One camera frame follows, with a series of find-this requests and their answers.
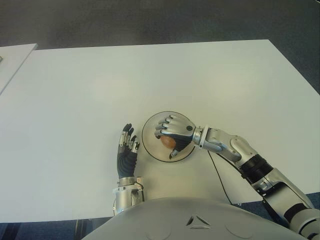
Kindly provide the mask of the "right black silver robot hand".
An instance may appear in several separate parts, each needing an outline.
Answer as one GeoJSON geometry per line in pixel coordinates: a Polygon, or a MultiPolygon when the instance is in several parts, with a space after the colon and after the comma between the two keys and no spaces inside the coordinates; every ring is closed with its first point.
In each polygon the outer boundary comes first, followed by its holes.
{"type": "Polygon", "coordinates": [[[157,139],[165,136],[175,141],[175,147],[169,154],[171,160],[191,143],[195,129],[195,124],[188,118],[170,114],[158,122],[154,135],[157,139]]]}

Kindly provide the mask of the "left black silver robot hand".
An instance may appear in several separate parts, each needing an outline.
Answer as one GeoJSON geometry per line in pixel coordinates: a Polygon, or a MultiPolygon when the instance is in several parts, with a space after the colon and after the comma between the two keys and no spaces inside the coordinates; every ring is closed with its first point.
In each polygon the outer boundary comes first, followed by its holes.
{"type": "Polygon", "coordinates": [[[124,126],[119,137],[116,161],[119,179],[134,176],[140,142],[133,133],[134,128],[131,123],[128,123],[124,126]]]}

